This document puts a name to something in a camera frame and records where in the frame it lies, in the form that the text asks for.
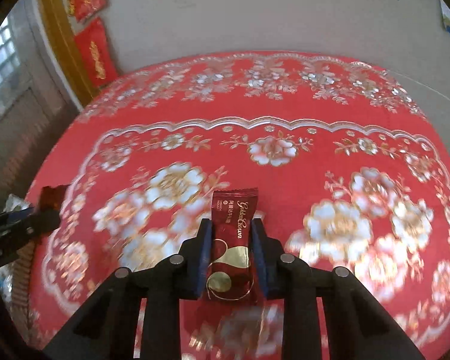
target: window grid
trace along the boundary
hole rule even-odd
[[[20,65],[8,18],[0,26],[0,84]]]

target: red tablecloth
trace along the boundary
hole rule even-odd
[[[450,159],[379,67],[247,52],[144,68],[77,118],[28,199],[68,183],[31,278],[39,345],[114,269],[176,253],[214,190],[257,186],[257,215],[287,251],[349,267],[428,359],[450,347]],[[279,302],[197,307],[181,304],[183,358],[279,358]]]

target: gold circle on wrapper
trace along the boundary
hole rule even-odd
[[[214,272],[207,280],[210,290],[227,292],[232,288],[232,279],[225,272]]]

